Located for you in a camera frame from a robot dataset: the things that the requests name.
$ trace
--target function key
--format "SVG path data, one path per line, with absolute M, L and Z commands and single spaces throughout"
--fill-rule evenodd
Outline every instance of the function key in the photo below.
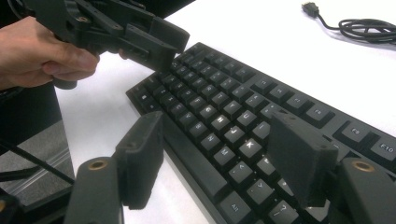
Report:
M 332 117 L 334 117 L 334 113 L 329 107 L 322 104 L 313 105 L 303 114 L 303 119 L 317 128 L 322 128 Z
M 285 108 L 295 115 L 301 115 L 313 103 L 302 94 L 295 94 L 285 103 Z
M 347 121 L 335 134 L 334 137 L 345 145 L 361 151 L 370 147 L 370 142 L 378 136 L 372 133 L 368 126 L 359 122 Z
M 258 92 L 261 95 L 265 95 L 268 91 L 273 89 L 276 84 L 269 78 L 263 78 L 262 80 L 256 82 L 251 89 Z
M 396 158 L 396 141 L 394 138 L 381 136 L 370 150 L 387 161 L 394 161 Z

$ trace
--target white table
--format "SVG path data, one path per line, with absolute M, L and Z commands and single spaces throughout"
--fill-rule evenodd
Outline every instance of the white table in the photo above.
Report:
M 389 0 L 317 1 L 325 21 L 373 18 L 396 23 Z M 197 0 L 167 18 L 203 42 L 320 101 L 396 136 L 396 48 L 344 39 L 307 17 L 294 0 Z M 138 119 L 125 92 L 151 70 L 104 53 L 96 73 L 71 91 L 57 90 L 75 172 L 111 156 Z M 125 223 L 213 220 L 166 156 L 148 206 L 124 209 Z

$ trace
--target keyboard key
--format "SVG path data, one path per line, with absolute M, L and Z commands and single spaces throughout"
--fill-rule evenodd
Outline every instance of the keyboard key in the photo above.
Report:
M 215 62 L 214 65 L 218 68 L 221 69 L 225 64 L 227 64 L 230 61 L 230 58 L 224 55 L 219 56 Z
M 246 66 L 242 67 L 238 71 L 235 72 L 233 77 L 238 80 L 239 82 L 245 83 L 248 81 L 251 77 L 254 76 L 254 73 L 247 68 Z
M 280 110 L 281 110 L 280 106 L 274 105 L 274 104 L 269 104 L 268 106 L 266 106 L 265 108 L 263 108 L 260 111 L 260 116 L 262 119 L 270 121 L 271 117 L 273 116 L 273 113 L 279 112 Z
M 210 53 L 206 54 L 204 61 L 207 63 L 213 63 L 218 58 L 218 54 L 212 50 Z
M 219 204 L 219 210 L 230 224 L 249 223 L 253 219 L 250 207 L 235 191 Z
M 235 88 L 239 86 L 239 82 L 235 81 L 233 78 L 227 78 L 221 82 L 219 88 L 227 94 L 230 94 Z
M 222 71 L 224 71 L 226 74 L 233 76 L 234 72 L 239 69 L 241 65 L 236 62 L 236 61 L 231 61 L 227 63 L 223 68 Z
M 256 82 L 251 87 L 251 89 L 253 89 L 254 91 L 258 92 L 261 95 L 265 95 L 267 92 L 269 92 L 275 86 L 276 86 L 276 84 L 274 83 L 274 81 L 272 81 L 270 78 L 264 77 L 259 82 Z
M 243 161 L 236 164 L 228 174 L 237 189 L 244 188 L 254 178 L 253 171 Z
M 201 77 L 192 82 L 191 85 L 192 89 L 195 91 L 201 91 L 205 86 L 207 86 L 207 82 Z
M 270 125 L 263 121 L 256 128 L 253 129 L 251 135 L 258 143 L 265 146 L 268 142 L 268 136 L 270 134 Z
M 183 81 L 185 81 L 186 83 L 193 83 L 196 79 L 198 79 L 199 76 L 194 73 L 194 72 L 189 72 L 187 73 L 185 76 L 183 76 Z
M 217 93 L 219 93 L 218 89 L 210 84 L 202 89 L 201 96 L 209 101 Z
M 165 96 L 166 93 L 168 93 L 169 91 L 164 87 L 164 86 L 160 86 L 159 88 L 157 88 L 157 90 L 154 91 L 154 93 L 152 93 L 154 95 L 154 98 L 157 101 L 160 101 L 160 99 Z
M 178 103 L 174 105 L 170 109 L 170 114 L 172 115 L 173 119 L 180 119 L 181 116 L 187 111 L 186 106 L 184 106 L 182 103 Z
M 244 108 L 236 101 L 231 101 L 222 110 L 229 120 L 234 120 L 242 114 Z
M 394 138 L 383 136 L 370 150 L 388 161 L 394 161 L 396 158 L 396 141 Z
M 244 102 L 244 105 L 247 107 L 247 109 L 255 114 L 257 114 L 263 107 L 268 104 L 269 102 L 266 101 L 263 96 L 257 93 L 254 93 Z
M 263 180 L 259 179 L 248 190 L 249 200 L 257 207 L 258 212 L 274 202 L 275 191 L 271 189 Z
M 183 102 L 183 104 L 187 104 L 191 99 L 197 97 L 197 94 L 191 90 L 191 89 L 184 89 L 183 91 L 180 92 L 179 94 L 180 96 L 180 100 L 181 102 Z
M 262 155 L 262 146 L 250 138 L 239 148 L 240 155 L 247 164 L 256 161 Z
M 232 92 L 232 97 L 236 102 L 242 104 L 251 94 L 252 91 L 248 87 L 240 86 Z
M 313 103 L 302 94 L 293 95 L 285 104 L 291 113 L 295 115 L 301 115 L 304 113 Z
M 219 150 L 214 159 L 222 172 L 228 171 L 235 165 L 236 156 L 228 147 L 223 147 Z
M 216 68 L 212 67 L 211 65 L 208 65 L 204 67 L 201 71 L 200 74 L 204 79 L 208 79 L 213 73 L 217 71 Z
M 327 213 L 329 211 L 330 202 L 326 200 L 323 207 L 307 207 L 302 212 L 302 217 L 306 219 L 309 223 L 325 224 L 329 223 Z
M 233 126 L 230 131 L 224 134 L 224 138 L 231 149 L 236 149 L 245 141 L 246 136 L 238 126 Z
M 279 177 L 279 174 L 275 170 L 273 164 L 266 157 L 257 162 L 258 175 L 261 176 L 265 181 L 272 182 Z
M 201 122 L 198 121 L 189 130 L 190 136 L 193 139 L 195 143 L 199 143 L 204 136 L 209 134 L 209 130 L 206 128 L 206 126 Z
M 242 113 L 238 119 L 236 119 L 236 124 L 245 132 L 248 133 L 256 126 L 257 116 L 250 112 L 249 110 Z
M 283 102 L 288 100 L 292 95 L 293 92 L 290 91 L 289 88 L 283 85 L 278 85 L 268 93 L 268 98 L 274 101 L 275 103 L 281 105 Z
M 190 126 L 196 121 L 197 118 L 195 117 L 195 115 L 193 115 L 191 112 L 187 112 L 178 120 L 178 123 L 186 132 L 187 130 L 190 129 Z
M 217 71 L 209 78 L 209 80 L 213 85 L 218 87 L 226 78 L 227 76 L 223 72 Z
M 294 198 L 294 193 L 291 191 L 290 187 L 288 184 L 285 182 L 285 180 L 282 178 L 277 182 L 277 193 L 284 199 L 286 202 L 291 203 L 291 204 L 296 204 L 297 201 Z
M 204 107 L 199 113 L 200 118 L 202 118 L 205 124 L 212 122 L 212 120 L 219 115 L 219 111 L 212 105 Z
M 197 96 L 195 99 L 190 101 L 189 109 L 197 114 L 204 106 L 206 105 L 206 101 L 201 96 Z
M 300 216 L 285 201 L 278 203 L 268 214 L 275 224 L 300 224 Z
M 213 133 L 210 133 L 206 138 L 204 138 L 204 140 L 201 141 L 201 149 L 204 151 L 206 156 L 212 156 L 221 148 L 221 146 L 221 141 Z
M 183 77 L 184 74 L 186 74 L 186 73 L 188 73 L 188 72 L 190 72 L 190 69 L 189 69 L 189 68 L 187 68 L 186 66 L 181 66 L 180 68 L 178 68 L 178 69 L 176 70 L 176 75 L 177 75 L 178 77 Z
M 376 139 L 377 135 L 361 123 L 348 121 L 334 134 L 334 137 L 347 146 L 362 151 L 370 147 L 370 142 Z
M 233 126 L 233 124 L 224 115 L 218 116 L 210 125 L 219 136 L 224 135 Z
M 217 110 L 221 110 L 230 101 L 231 101 L 230 97 L 221 91 L 217 95 L 215 95 L 210 102 Z
M 313 105 L 303 114 L 303 119 L 317 128 L 322 128 L 332 117 L 334 113 L 326 105 Z
M 169 111 L 173 105 L 177 103 L 177 98 L 169 92 L 166 93 L 165 96 L 163 96 L 160 100 L 160 104 L 166 109 L 166 111 Z

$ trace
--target finger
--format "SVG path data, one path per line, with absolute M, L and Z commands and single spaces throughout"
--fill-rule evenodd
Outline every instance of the finger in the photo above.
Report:
M 77 71 L 77 72 L 71 72 L 71 73 L 65 73 L 65 74 L 57 74 L 54 75 L 54 77 L 65 80 L 65 81 L 76 81 L 76 80 L 81 80 L 86 77 L 92 76 L 94 71 L 91 72 L 83 72 L 83 71 Z
M 59 41 L 48 46 L 47 56 L 50 61 L 60 63 L 78 71 L 95 70 L 99 59 L 85 49 L 79 49 L 72 44 Z

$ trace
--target black cable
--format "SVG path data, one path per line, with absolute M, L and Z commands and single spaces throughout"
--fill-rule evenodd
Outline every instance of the black cable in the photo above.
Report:
M 329 26 L 320 16 L 315 3 L 303 4 L 303 11 L 312 18 L 319 18 L 323 26 L 329 30 L 340 31 L 350 39 L 371 44 L 396 44 L 396 26 L 380 20 L 342 20 L 338 27 Z

